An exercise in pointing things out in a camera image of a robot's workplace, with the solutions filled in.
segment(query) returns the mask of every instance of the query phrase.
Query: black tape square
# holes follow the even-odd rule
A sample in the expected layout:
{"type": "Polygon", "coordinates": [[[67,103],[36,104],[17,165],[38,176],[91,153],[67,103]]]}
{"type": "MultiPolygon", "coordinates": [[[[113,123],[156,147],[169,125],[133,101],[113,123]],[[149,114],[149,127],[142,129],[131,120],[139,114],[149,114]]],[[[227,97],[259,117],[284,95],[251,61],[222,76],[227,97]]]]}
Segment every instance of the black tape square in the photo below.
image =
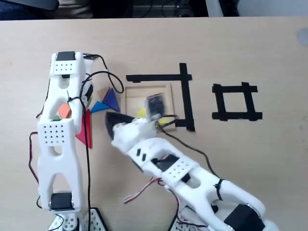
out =
{"type": "Polygon", "coordinates": [[[220,121],[228,121],[228,119],[248,119],[249,121],[257,121],[262,119],[262,112],[256,112],[252,92],[258,92],[256,86],[250,86],[249,83],[242,82],[241,86],[221,86],[213,84],[212,92],[215,93],[218,112],[212,113],[213,119],[220,121]],[[223,93],[242,92],[245,98],[247,112],[227,112],[223,93]]]}

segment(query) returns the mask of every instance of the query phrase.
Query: white wall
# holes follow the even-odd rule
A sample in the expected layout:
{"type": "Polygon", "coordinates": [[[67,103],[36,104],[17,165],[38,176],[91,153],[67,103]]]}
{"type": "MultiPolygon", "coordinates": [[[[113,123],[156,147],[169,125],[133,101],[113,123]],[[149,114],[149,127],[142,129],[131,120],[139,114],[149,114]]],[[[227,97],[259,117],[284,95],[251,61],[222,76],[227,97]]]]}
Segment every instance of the white wall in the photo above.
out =
{"type": "Polygon", "coordinates": [[[308,0],[240,0],[240,16],[307,16],[308,0]]]}

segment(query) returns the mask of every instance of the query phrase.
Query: colored block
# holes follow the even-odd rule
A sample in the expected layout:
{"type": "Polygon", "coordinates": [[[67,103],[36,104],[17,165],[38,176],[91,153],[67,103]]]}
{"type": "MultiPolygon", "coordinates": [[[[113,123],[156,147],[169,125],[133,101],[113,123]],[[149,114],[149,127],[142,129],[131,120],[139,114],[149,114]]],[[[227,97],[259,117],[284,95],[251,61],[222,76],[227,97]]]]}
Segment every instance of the colored block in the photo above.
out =
{"type": "Polygon", "coordinates": [[[140,111],[138,111],[135,117],[146,118],[146,108],[144,107],[140,111]]]}
{"type": "Polygon", "coordinates": [[[62,119],[69,118],[71,116],[72,110],[67,103],[64,103],[59,108],[59,114],[62,119]]]}
{"type": "Polygon", "coordinates": [[[110,88],[104,88],[104,89],[101,89],[101,90],[97,91],[100,101],[104,100],[104,98],[106,97],[106,94],[109,91],[109,89],[110,88]]]}
{"type": "Polygon", "coordinates": [[[105,109],[108,109],[108,108],[109,108],[108,105],[106,105],[106,104],[104,104],[104,103],[101,103],[101,102],[97,101],[97,102],[95,103],[95,105],[92,107],[91,113],[93,113],[93,112],[99,112],[99,111],[102,111],[102,110],[105,110],[105,109]]]}
{"type": "Polygon", "coordinates": [[[57,115],[55,115],[54,118],[53,118],[53,121],[60,121],[60,120],[61,120],[61,118],[57,115]]]}
{"type": "Polygon", "coordinates": [[[120,112],[119,104],[117,103],[115,91],[113,88],[111,88],[107,95],[105,96],[102,103],[108,105],[111,109],[114,109],[117,112],[120,112]]]}
{"type": "MultiPolygon", "coordinates": [[[[90,116],[90,110],[88,109],[86,111],[86,126],[87,126],[87,138],[88,138],[88,147],[92,148],[92,137],[91,137],[91,116],[90,116]]],[[[85,137],[85,127],[84,127],[84,116],[82,117],[81,121],[81,132],[76,135],[76,137],[86,144],[86,137],[85,137]]]]}
{"type": "MultiPolygon", "coordinates": [[[[141,117],[141,118],[146,118],[147,117],[147,113],[146,113],[146,108],[142,108],[140,109],[140,111],[138,111],[138,113],[135,115],[135,117],[141,117]]],[[[168,118],[161,118],[159,121],[160,125],[164,125],[170,122],[170,120],[168,118]]]]}

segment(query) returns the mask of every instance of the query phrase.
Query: red triangle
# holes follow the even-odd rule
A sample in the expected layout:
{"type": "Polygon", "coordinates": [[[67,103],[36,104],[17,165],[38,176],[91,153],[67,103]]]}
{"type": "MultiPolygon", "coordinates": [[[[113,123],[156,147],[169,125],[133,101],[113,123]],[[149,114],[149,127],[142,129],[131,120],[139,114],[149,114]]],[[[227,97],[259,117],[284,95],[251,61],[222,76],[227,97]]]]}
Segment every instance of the red triangle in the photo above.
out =
{"type": "MultiPolygon", "coordinates": [[[[88,147],[92,148],[92,137],[91,137],[91,116],[90,116],[90,110],[88,109],[86,111],[86,126],[87,126],[87,138],[88,138],[88,147]]],[[[82,121],[81,121],[81,132],[79,134],[76,135],[76,137],[83,142],[84,144],[86,144],[86,137],[85,137],[85,127],[83,125],[83,120],[84,117],[82,117],[82,121]]]]}

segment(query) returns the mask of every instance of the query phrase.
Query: yellow piece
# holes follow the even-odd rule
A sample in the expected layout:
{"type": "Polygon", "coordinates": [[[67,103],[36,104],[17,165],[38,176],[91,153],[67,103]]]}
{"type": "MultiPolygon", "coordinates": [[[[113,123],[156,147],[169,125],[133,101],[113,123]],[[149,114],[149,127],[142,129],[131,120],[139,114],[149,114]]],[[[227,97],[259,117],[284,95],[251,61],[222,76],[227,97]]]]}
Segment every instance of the yellow piece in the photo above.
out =
{"type": "Polygon", "coordinates": [[[140,111],[138,111],[135,117],[146,118],[146,108],[144,107],[140,111]]]}
{"type": "MultiPolygon", "coordinates": [[[[142,108],[142,109],[140,109],[140,111],[138,111],[138,113],[136,114],[136,116],[135,117],[141,117],[141,118],[146,118],[146,108],[144,107],[144,108],[142,108]]],[[[159,121],[158,121],[158,123],[160,124],[160,125],[164,125],[164,124],[167,124],[167,123],[169,123],[170,121],[169,121],[169,119],[168,118],[161,118],[159,121]]]]}

